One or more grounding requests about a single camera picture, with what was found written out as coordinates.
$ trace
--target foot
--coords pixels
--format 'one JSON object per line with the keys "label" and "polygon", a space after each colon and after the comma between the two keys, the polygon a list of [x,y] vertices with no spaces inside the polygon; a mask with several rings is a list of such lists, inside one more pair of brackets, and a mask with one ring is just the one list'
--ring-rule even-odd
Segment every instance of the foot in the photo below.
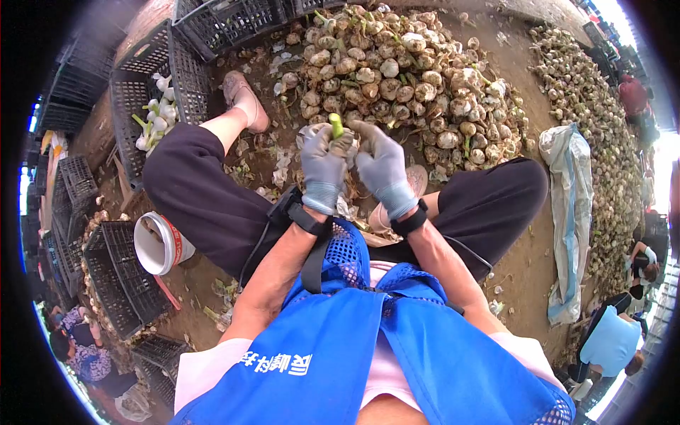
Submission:
{"label": "foot", "polygon": [[227,108],[236,107],[248,117],[245,126],[248,131],[264,133],[269,128],[269,117],[242,73],[228,72],[224,76],[222,87]]}
{"label": "foot", "polygon": [[[427,189],[428,174],[422,165],[412,165],[406,169],[406,179],[408,180],[415,195],[420,198]],[[369,216],[369,226],[376,233],[385,233],[392,228],[390,219],[387,217],[387,210],[380,203]]]}

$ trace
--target pink slipper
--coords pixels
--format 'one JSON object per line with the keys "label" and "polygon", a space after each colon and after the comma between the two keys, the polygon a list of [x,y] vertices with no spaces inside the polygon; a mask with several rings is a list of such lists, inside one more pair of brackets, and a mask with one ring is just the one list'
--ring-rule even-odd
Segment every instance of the pink slipper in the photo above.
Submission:
{"label": "pink slipper", "polygon": [[265,109],[260,103],[260,99],[257,98],[250,84],[245,80],[245,76],[238,71],[229,71],[224,76],[224,81],[222,82],[222,91],[224,92],[224,100],[226,101],[226,106],[231,109],[234,106],[234,98],[236,94],[242,88],[246,89],[255,98],[256,111],[255,111],[255,121],[252,125],[248,127],[248,131],[251,133],[264,133],[269,128],[269,117]]}
{"label": "pink slipper", "polygon": [[[415,195],[420,198],[425,194],[427,189],[428,174],[425,167],[422,165],[412,165],[406,169],[406,179],[413,188]],[[387,217],[387,210],[382,203],[371,212],[369,216],[369,226],[371,230],[376,233],[385,233],[392,228],[390,219]]]}

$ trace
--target blue mesh vest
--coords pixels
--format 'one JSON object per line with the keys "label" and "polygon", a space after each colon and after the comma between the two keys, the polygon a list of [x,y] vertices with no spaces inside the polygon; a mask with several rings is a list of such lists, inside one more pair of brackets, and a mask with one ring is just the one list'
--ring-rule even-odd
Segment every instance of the blue mesh vest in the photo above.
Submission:
{"label": "blue mesh vest", "polygon": [[364,239],[335,219],[322,293],[298,278],[241,361],[170,423],[354,424],[379,330],[431,424],[571,423],[569,396],[447,307],[435,277],[401,263],[369,287]]}

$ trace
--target hand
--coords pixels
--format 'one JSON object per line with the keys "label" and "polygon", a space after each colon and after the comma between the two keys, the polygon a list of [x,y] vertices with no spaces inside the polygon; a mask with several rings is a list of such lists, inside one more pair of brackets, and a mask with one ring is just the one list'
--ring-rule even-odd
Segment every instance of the hand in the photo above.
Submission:
{"label": "hand", "polygon": [[331,132],[330,124],[311,126],[304,136],[305,146],[300,153],[307,188],[302,202],[307,207],[327,216],[335,213],[335,205],[345,183],[345,171],[347,171],[345,158],[339,155],[343,151],[337,146],[344,146],[346,142],[351,145],[354,137],[348,129],[343,137],[334,141],[334,149],[329,152]]}
{"label": "hand", "polygon": [[356,156],[361,181],[383,203],[390,220],[400,218],[418,204],[406,178],[404,149],[374,125],[351,121],[349,126],[361,136]]}

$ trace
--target red bucket label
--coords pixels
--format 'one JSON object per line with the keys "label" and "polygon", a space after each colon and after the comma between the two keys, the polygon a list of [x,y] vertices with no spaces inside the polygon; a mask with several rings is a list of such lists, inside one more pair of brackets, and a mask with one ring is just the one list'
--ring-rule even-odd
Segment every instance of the red bucket label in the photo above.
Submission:
{"label": "red bucket label", "polygon": [[164,216],[160,216],[165,222],[170,226],[170,230],[172,231],[173,238],[175,239],[175,261],[173,261],[172,265],[175,266],[177,263],[180,262],[180,259],[182,258],[182,234],[180,233],[177,228],[175,228],[170,222],[168,221],[167,218]]}

